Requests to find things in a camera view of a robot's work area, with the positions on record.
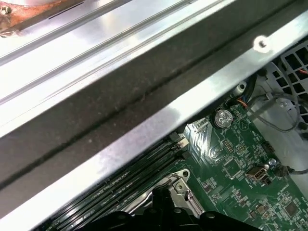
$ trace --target integrated circuit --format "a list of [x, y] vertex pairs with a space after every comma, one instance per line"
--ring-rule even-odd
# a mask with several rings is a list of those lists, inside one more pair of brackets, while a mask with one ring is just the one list
[[265, 208], [264, 208], [264, 206], [263, 206], [263, 205], [259, 205], [259, 206], [257, 207], [257, 211], [258, 211], [259, 214], [263, 215], [263, 214], [265, 213]]
[[236, 175], [241, 171], [241, 168], [239, 167], [235, 159], [229, 160], [227, 163], [224, 164], [223, 168], [231, 179], [235, 178]]
[[297, 213], [297, 206], [292, 201], [290, 204], [287, 205], [285, 208], [286, 212], [289, 214], [290, 217], [293, 217]]

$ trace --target green circuit board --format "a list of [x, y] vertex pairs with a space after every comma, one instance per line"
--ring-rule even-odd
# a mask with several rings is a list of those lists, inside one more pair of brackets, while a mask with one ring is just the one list
[[274, 167], [265, 169], [266, 183], [247, 175], [277, 157], [240, 105], [229, 110], [234, 121], [228, 129], [214, 128], [209, 118], [186, 127], [192, 157], [185, 165], [196, 198], [205, 210], [261, 230], [307, 231], [308, 202], [291, 178], [276, 177]]

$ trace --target electronic component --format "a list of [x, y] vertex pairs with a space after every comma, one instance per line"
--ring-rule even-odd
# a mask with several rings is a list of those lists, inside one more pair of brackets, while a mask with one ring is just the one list
[[[184, 132], [184, 135], [191, 134], [189, 152], [201, 159], [198, 163], [193, 159], [187, 160], [187, 166], [194, 169], [188, 184], [191, 182], [196, 188], [199, 188], [197, 185], [201, 186], [200, 190], [194, 191], [194, 195], [206, 210], [219, 211], [240, 221], [245, 220], [259, 229], [298, 230], [297, 224], [307, 220], [308, 201], [288, 175], [285, 180], [275, 177], [274, 173], [279, 167], [278, 158], [272, 150], [270, 153], [260, 151], [258, 147], [265, 140], [241, 105], [232, 106], [230, 112], [240, 119], [235, 119], [228, 129], [208, 126], [206, 132], [192, 133], [194, 126], [191, 124]], [[245, 121], [249, 129], [241, 129], [241, 121]], [[204, 143], [199, 145], [202, 148], [198, 151], [195, 145], [200, 139]], [[241, 144], [245, 145], [246, 150], [238, 155], [236, 150]], [[206, 158], [211, 151], [216, 153], [217, 150], [219, 162]], [[287, 207], [290, 197], [295, 206]], [[295, 207], [297, 213], [293, 215], [292, 222], [286, 222], [285, 216], [289, 215], [281, 214], [288, 214], [286, 210], [290, 211]]]
[[277, 160], [274, 158], [270, 158], [268, 161], [269, 166], [273, 167], [277, 165]]
[[265, 213], [265, 208], [264, 208], [264, 206], [263, 206], [263, 205], [259, 205], [259, 206], [257, 207], [257, 211], [258, 211], [258, 213], [259, 213], [260, 215], [263, 215], [263, 213]]
[[271, 183], [267, 170], [264, 167], [253, 167], [246, 173], [246, 176], [254, 180], [258, 180], [266, 185]]
[[250, 212], [250, 216], [253, 218], [253, 219], [256, 219], [257, 218], [257, 214], [255, 211], [251, 211]]
[[246, 145], [242, 143], [236, 148], [236, 152], [237, 154], [241, 154], [244, 151], [246, 151], [246, 149], [247, 149]]
[[217, 128], [229, 128], [233, 122], [231, 112], [221, 109], [215, 113], [214, 124]]
[[239, 167], [235, 159], [229, 160], [227, 163], [224, 164], [223, 168], [231, 179], [234, 179], [236, 175], [241, 171], [241, 168]]
[[234, 152], [233, 147], [230, 144], [229, 140], [227, 140], [227, 139], [223, 140], [222, 144], [225, 146], [225, 148], [228, 150], [229, 153], [233, 153]]
[[267, 141], [261, 143], [262, 148], [264, 149], [264, 151], [268, 154], [274, 153], [275, 149], [271, 146], [271, 144]]
[[289, 214], [290, 217], [293, 217], [297, 213], [297, 206], [292, 201], [290, 204], [287, 205], [285, 210], [287, 211], [287, 213]]
[[[71, 225], [73, 231], [113, 211], [141, 211], [151, 203], [154, 186], [168, 186], [174, 203], [195, 216], [217, 211], [267, 231], [305, 227], [308, 201], [288, 175], [287, 180], [274, 177], [278, 159], [258, 149], [264, 138], [244, 109], [235, 105], [230, 110], [241, 119], [228, 129], [212, 126], [210, 117], [189, 124], [184, 131], [188, 142], [177, 136], [160, 141], [117, 178], [60, 211], [42, 230], [65, 231]], [[249, 129], [241, 129], [241, 121]], [[195, 132], [197, 126], [202, 129]], [[245, 150], [242, 154], [239, 147]], [[185, 152], [190, 155], [183, 159]], [[288, 216], [293, 222], [285, 221]]]

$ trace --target rusty metal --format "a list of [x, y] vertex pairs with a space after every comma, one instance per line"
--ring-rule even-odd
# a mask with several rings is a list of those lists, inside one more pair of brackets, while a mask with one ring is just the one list
[[6, 3], [15, 4], [15, 5], [23, 5], [23, 6], [46, 5], [54, 1], [59, 1], [59, 0], [3, 0], [3, 2], [6, 2]]
[[58, 0], [40, 6], [22, 6], [0, 1], [0, 36], [10, 36], [81, 2], [83, 0]]

